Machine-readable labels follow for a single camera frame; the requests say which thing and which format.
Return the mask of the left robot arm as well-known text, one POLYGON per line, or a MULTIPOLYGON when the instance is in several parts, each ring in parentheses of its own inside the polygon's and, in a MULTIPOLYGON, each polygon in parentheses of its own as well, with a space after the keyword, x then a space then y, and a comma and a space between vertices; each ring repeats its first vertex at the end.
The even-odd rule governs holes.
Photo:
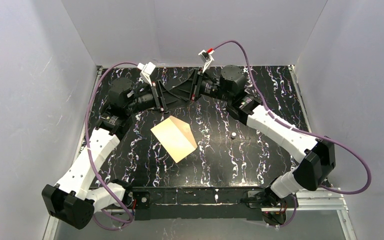
POLYGON ((126 77, 115 79, 92 133, 85 134, 84 149, 55 184, 43 188, 41 195, 48 213, 80 230, 96 212, 115 204, 126 210, 125 222, 131 223, 133 212, 124 203, 131 186, 123 180, 106 182, 99 170, 129 131, 134 114, 178 108, 195 98, 195 89, 191 81, 167 88, 160 80, 135 87, 126 77))

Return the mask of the cream paper envelope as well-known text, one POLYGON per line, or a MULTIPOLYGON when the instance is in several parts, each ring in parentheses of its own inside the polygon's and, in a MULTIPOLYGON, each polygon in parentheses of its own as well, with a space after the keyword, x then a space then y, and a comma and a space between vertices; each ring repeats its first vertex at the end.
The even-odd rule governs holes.
POLYGON ((151 128, 151 132, 175 163, 179 163, 198 147, 190 124, 172 115, 151 128))

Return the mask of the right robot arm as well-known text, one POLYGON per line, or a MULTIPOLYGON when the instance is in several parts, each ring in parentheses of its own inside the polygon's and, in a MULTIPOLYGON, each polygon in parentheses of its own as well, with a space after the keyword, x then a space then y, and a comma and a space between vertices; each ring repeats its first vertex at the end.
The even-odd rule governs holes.
POLYGON ((269 137, 298 162, 297 167, 276 177, 263 191, 244 198, 244 203, 276 206, 301 190, 316 191, 336 166, 334 144, 321 137, 300 133, 267 110, 260 99, 246 90, 247 82, 242 69, 236 65, 223 67, 219 77, 194 68, 186 80, 168 91, 188 102, 201 96, 225 101, 232 118, 269 137))

